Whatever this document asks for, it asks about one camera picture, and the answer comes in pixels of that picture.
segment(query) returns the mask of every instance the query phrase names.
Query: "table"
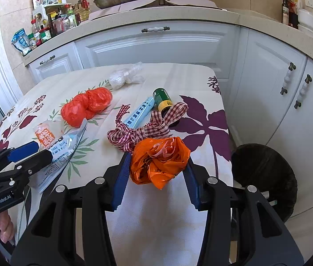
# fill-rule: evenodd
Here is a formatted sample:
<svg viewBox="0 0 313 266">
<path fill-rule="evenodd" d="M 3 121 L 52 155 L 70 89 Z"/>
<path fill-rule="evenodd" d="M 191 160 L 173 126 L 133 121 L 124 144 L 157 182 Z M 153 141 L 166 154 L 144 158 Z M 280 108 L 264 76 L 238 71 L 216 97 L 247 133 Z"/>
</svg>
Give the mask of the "table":
<svg viewBox="0 0 313 266">
<path fill-rule="evenodd" d="M 46 120 L 61 119 L 60 109 L 72 97 L 89 88 L 106 86 L 113 70 L 129 66 L 85 69 L 41 81 L 0 123 L 0 149 L 32 141 L 34 127 Z M 111 106 L 89 120 L 78 151 L 57 185 L 84 186 L 102 176 L 108 167 L 118 164 L 123 153 L 109 143 L 106 133 L 115 128 L 119 108 L 122 104 L 130 104 L 133 111 L 152 96 L 156 88 L 162 87 L 174 103 L 184 101 L 189 107 L 184 116 L 187 126 L 182 132 L 172 130 L 173 136 L 184 140 L 194 163 L 205 166 L 210 175 L 232 186 L 228 130 L 214 71 L 200 65 L 161 63 L 144 64 L 140 74 L 145 77 L 143 84 L 128 84 L 113 91 Z M 42 195 L 33 189 L 25 195 L 25 202 L 9 210 L 16 226 L 16 241 L 42 200 Z M 114 213 L 106 213 L 117 264 L 196 265 L 206 216 L 206 212 L 198 212 L 190 203 L 182 175 L 172 179 L 162 190 L 152 184 L 136 185 L 129 179 L 122 205 Z M 81 242 L 79 233 L 77 244 Z"/>
</svg>

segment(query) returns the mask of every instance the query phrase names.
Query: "gingham ribbon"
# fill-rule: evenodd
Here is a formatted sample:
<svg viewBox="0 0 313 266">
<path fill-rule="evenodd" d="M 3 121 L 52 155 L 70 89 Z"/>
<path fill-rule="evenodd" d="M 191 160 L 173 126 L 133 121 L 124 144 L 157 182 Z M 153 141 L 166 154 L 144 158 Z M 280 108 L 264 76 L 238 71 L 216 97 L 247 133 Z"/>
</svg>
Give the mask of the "gingham ribbon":
<svg viewBox="0 0 313 266">
<path fill-rule="evenodd" d="M 122 105 L 116 116 L 115 130 L 107 132 L 107 138 L 110 143 L 124 152 L 132 152 L 135 145 L 145 138 L 161 139 L 170 137 L 169 125 L 180 119 L 188 109 L 185 103 L 176 103 L 170 108 L 164 118 L 161 117 L 159 111 L 152 111 L 149 123 L 138 129 L 131 129 L 121 121 L 122 116 L 129 113 L 129 108 L 129 105 Z"/>
</svg>

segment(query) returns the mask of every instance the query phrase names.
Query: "black trash can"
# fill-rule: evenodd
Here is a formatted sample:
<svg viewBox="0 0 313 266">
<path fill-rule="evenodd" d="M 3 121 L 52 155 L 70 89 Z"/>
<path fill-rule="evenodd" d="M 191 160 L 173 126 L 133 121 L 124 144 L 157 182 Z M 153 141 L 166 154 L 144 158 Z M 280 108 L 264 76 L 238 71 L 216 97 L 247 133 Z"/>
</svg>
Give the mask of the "black trash can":
<svg viewBox="0 0 313 266">
<path fill-rule="evenodd" d="M 234 180 L 269 191 L 269 200 L 277 200 L 274 210 L 286 222 L 297 201 L 297 180 L 287 161 L 270 147 L 244 144 L 232 154 L 231 163 Z"/>
</svg>

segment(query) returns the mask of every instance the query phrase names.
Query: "cabinet handle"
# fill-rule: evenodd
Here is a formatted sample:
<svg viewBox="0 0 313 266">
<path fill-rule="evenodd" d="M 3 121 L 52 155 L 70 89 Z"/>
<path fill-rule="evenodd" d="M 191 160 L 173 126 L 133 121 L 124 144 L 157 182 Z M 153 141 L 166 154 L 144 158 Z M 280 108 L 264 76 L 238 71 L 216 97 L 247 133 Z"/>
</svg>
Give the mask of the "cabinet handle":
<svg viewBox="0 0 313 266">
<path fill-rule="evenodd" d="M 166 31 L 166 30 L 170 30 L 170 27 L 145 28 L 145 29 L 142 29 L 142 33 L 147 33 L 147 32 L 159 32 L 159 31 Z"/>
<path fill-rule="evenodd" d="M 39 64 L 40 64 L 40 65 L 43 65 L 43 64 L 47 63 L 48 61 L 53 60 L 54 58 L 55 58 L 55 55 L 49 57 L 49 60 L 41 61 Z"/>
<path fill-rule="evenodd" d="M 292 62 L 290 62 L 290 65 L 288 67 L 287 75 L 284 77 L 283 86 L 281 89 L 281 95 L 287 94 L 288 90 L 286 89 L 288 84 L 290 83 L 290 75 L 292 74 L 292 71 L 297 69 L 296 65 L 294 65 Z"/>
<path fill-rule="evenodd" d="M 299 91 L 299 95 L 297 97 L 297 101 L 295 101 L 295 105 L 294 105 L 295 109 L 298 109 L 298 107 L 302 106 L 302 102 L 303 102 L 304 96 L 305 96 L 305 94 L 307 92 L 307 89 L 309 87 L 309 83 L 312 82 L 312 81 L 313 81 L 313 78 L 311 78 L 310 75 L 307 75 L 307 77 L 304 80 L 302 89 Z"/>
</svg>

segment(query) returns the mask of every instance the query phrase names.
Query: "green can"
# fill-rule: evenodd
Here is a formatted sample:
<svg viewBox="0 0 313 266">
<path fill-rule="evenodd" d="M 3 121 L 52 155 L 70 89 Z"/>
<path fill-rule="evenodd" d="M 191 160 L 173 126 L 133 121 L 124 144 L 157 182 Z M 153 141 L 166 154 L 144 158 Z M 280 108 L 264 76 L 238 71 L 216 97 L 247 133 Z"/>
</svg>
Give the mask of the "green can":
<svg viewBox="0 0 313 266">
<path fill-rule="evenodd" d="M 155 105 L 157 106 L 159 112 L 161 112 L 161 117 L 165 117 L 166 113 L 170 110 L 173 105 L 169 94 L 164 88 L 158 88 L 153 92 L 153 98 L 155 100 Z M 179 123 L 179 120 L 172 123 L 170 127 L 175 127 Z"/>
</svg>

